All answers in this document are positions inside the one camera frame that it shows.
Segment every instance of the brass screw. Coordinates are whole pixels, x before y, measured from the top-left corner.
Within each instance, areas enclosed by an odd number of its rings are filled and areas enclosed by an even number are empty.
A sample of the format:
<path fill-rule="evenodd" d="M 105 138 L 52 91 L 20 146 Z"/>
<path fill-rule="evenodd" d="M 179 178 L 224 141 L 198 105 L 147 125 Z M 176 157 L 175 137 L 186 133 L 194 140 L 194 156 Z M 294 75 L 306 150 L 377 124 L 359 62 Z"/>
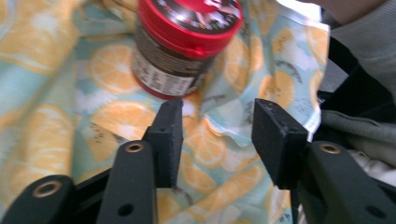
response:
<path fill-rule="evenodd" d="M 339 154 L 341 152 L 339 147 L 333 146 L 333 145 L 329 145 L 329 144 L 322 144 L 319 147 L 322 151 L 325 151 L 327 153 L 331 153 L 331 154 Z"/>
<path fill-rule="evenodd" d="M 58 191 L 62 183 L 58 180 L 51 180 L 47 183 L 41 184 L 33 191 L 33 196 L 36 198 L 44 198 Z"/>
<path fill-rule="evenodd" d="M 143 150 L 143 145 L 141 144 L 131 144 L 128 147 L 125 148 L 127 152 L 139 152 Z"/>

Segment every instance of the gray cloth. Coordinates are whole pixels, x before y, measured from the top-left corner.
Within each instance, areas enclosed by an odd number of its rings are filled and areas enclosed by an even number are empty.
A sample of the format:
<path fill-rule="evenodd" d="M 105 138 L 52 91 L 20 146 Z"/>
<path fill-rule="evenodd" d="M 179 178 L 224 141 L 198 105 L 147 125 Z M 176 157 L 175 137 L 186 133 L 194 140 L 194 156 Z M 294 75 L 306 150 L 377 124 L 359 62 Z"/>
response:
<path fill-rule="evenodd" d="M 393 95 L 396 102 L 396 1 L 388 0 L 363 18 L 340 26 L 328 15 L 332 36 L 348 47 L 368 74 Z M 396 125 L 351 118 L 322 111 L 322 125 L 345 134 L 354 149 L 396 167 Z"/>
<path fill-rule="evenodd" d="M 322 125 L 343 133 L 353 148 L 368 157 L 396 167 L 396 124 L 352 118 L 336 111 L 323 111 Z"/>

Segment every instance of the tablecloth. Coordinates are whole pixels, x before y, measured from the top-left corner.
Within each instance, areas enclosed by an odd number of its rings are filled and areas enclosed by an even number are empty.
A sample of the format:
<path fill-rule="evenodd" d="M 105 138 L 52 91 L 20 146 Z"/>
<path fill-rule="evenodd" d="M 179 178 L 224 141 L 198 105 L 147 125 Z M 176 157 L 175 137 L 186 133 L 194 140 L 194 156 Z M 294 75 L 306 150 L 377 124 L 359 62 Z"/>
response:
<path fill-rule="evenodd" d="M 184 99 L 177 189 L 157 189 L 161 223 L 290 223 L 251 144 L 254 98 L 311 133 L 328 27 L 274 0 L 241 2 L 244 24 Z M 163 100 L 131 71 L 137 0 L 0 0 L 0 217 L 30 183 L 76 183 L 109 168 Z"/>

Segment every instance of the lemon print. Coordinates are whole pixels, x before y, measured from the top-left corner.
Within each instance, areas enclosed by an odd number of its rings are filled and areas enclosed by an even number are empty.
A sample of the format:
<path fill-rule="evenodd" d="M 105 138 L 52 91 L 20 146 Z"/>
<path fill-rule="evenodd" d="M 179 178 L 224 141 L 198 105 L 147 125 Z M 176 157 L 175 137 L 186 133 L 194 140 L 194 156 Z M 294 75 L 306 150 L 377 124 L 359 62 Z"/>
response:
<path fill-rule="evenodd" d="M 314 75 L 312 75 L 311 79 L 309 80 L 309 95 L 311 97 L 311 104 L 314 107 L 318 106 L 317 93 L 322 79 L 323 79 L 323 71 L 317 70 L 316 72 L 314 72 Z"/>
<path fill-rule="evenodd" d="M 69 175 L 74 127 L 59 108 L 42 105 L 28 119 L 21 142 L 2 171 L 2 192 L 17 196 L 45 175 Z"/>
<path fill-rule="evenodd" d="M 202 95 L 195 92 L 184 99 L 184 143 L 191 149 L 194 159 L 203 166 L 214 169 L 221 165 L 227 155 L 223 136 L 215 135 L 206 119 L 200 119 Z"/>
<path fill-rule="evenodd" d="M 212 133 L 205 119 L 186 125 L 185 134 L 184 142 L 200 164 L 214 169 L 224 161 L 227 152 L 225 139 Z"/>
<path fill-rule="evenodd" d="M 0 116 L 0 131 L 7 126 L 14 124 L 16 121 L 18 121 L 20 116 L 21 110 L 11 111 L 3 116 Z"/>
<path fill-rule="evenodd" d="M 262 68 L 264 54 L 262 49 L 262 40 L 259 35 L 250 37 L 250 68 L 249 73 L 257 72 Z"/>
<path fill-rule="evenodd" d="M 128 31 L 133 31 L 136 24 L 136 14 L 138 1 L 104 0 L 107 9 L 123 20 Z"/>
<path fill-rule="evenodd" d="M 212 212 L 219 211 L 254 189 L 264 177 L 262 165 L 254 165 L 235 175 L 206 198 L 189 208 L 188 213 L 198 221 L 204 221 Z"/>
<path fill-rule="evenodd" d="M 110 158 L 118 147 L 114 134 L 96 124 L 83 131 L 88 147 L 96 161 Z"/>
<path fill-rule="evenodd" d="M 157 206 L 160 208 L 158 209 L 159 223 L 165 223 L 181 212 L 180 205 L 171 195 L 166 193 L 157 193 Z"/>
<path fill-rule="evenodd" d="M 63 111 L 52 105 L 42 105 L 29 119 L 21 149 L 32 154 L 30 161 L 37 160 L 38 165 L 42 158 L 48 161 L 45 165 L 49 170 L 54 170 L 59 161 L 51 162 L 49 156 L 60 157 L 62 154 L 61 158 L 69 161 L 73 134 L 73 121 Z M 57 174 L 68 174 L 68 168 L 58 168 L 55 169 Z"/>
<path fill-rule="evenodd" d="M 248 46 L 238 36 L 234 36 L 227 49 L 219 58 L 223 61 L 223 75 L 227 83 L 237 93 L 241 93 L 248 83 Z"/>
<path fill-rule="evenodd" d="M 189 153 L 185 151 L 181 153 L 180 172 L 184 181 L 192 189 L 203 194 L 210 193 L 217 186 L 212 177 L 195 165 Z"/>
<path fill-rule="evenodd" d="M 248 1 L 249 14 L 259 24 L 262 35 L 268 35 L 278 15 L 278 4 L 272 1 Z"/>
<path fill-rule="evenodd" d="M 7 18 L 7 0 L 0 0 L 0 24 Z"/>
<path fill-rule="evenodd" d="M 0 40 L 0 59 L 51 75 L 78 40 L 72 22 L 77 1 L 26 1 L 17 5 L 14 24 Z"/>
<path fill-rule="evenodd" d="M 113 101 L 94 113 L 91 121 L 128 140 L 140 140 L 154 121 L 155 112 L 132 101 Z"/>
<path fill-rule="evenodd" d="M 3 166 L 2 181 L 0 181 L 3 202 L 6 205 L 11 205 L 27 186 L 44 176 L 46 175 L 31 169 L 28 164 L 8 161 Z"/>
<path fill-rule="evenodd" d="M 273 53 L 278 54 L 285 48 L 285 43 L 291 41 L 293 38 L 292 32 L 289 28 L 283 28 L 273 40 Z"/>
<path fill-rule="evenodd" d="M 268 223 L 275 223 L 285 210 L 290 208 L 290 192 L 288 190 L 280 190 L 271 185 L 267 192 L 264 206 L 268 212 Z"/>
<path fill-rule="evenodd" d="M 260 156 L 259 154 L 255 154 L 255 156 L 253 158 L 244 158 L 242 159 L 242 161 L 239 163 L 239 165 L 236 167 L 235 171 L 241 171 L 243 169 L 245 169 L 246 167 L 248 167 L 251 163 L 255 162 L 255 161 L 259 161 L 260 160 Z"/>
<path fill-rule="evenodd" d="M 275 77 L 266 76 L 259 89 L 259 98 L 288 107 L 294 97 L 293 78 L 285 72 L 276 70 Z"/>
<path fill-rule="evenodd" d="M 326 64 L 329 44 L 329 33 L 317 27 L 305 27 L 306 41 L 314 57 L 321 64 Z"/>
<path fill-rule="evenodd" d="M 113 93 L 133 93 L 140 90 L 132 70 L 132 47 L 126 44 L 109 44 L 93 53 L 89 72 L 93 81 Z"/>

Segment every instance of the screw hole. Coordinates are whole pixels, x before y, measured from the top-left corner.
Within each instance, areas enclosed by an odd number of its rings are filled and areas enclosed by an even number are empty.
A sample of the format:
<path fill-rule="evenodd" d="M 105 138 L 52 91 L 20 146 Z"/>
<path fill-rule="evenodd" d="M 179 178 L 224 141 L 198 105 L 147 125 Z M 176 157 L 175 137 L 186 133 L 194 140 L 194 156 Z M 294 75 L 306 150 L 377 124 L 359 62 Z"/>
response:
<path fill-rule="evenodd" d="M 62 183 L 57 180 L 51 180 L 47 183 L 41 184 L 33 191 L 33 196 L 37 198 L 44 198 L 58 191 Z"/>
<path fill-rule="evenodd" d="M 119 216 L 126 217 L 134 211 L 134 207 L 130 203 L 126 203 L 119 208 Z"/>
<path fill-rule="evenodd" d="M 126 148 L 127 152 L 138 152 L 143 150 L 143 146 L 141 144 L 131 144 Z"/>
<path fill-rule="evenodd" d="M 372 216 L 374 217 L 378 217 L 378 218 L 386 218 L 387 214 L 385 214 L 383 211 L 381 211 L 381 209 L 372 206 L 372 205 L 368 205 L 366 206 L 366 211 L 369 212 Z"/>
<path fill-rule="evenodd" d="M 341 152 L 340 148 L 332 145 L 321 145 L 320 149 L 331 154 L 338 154 Z"/>

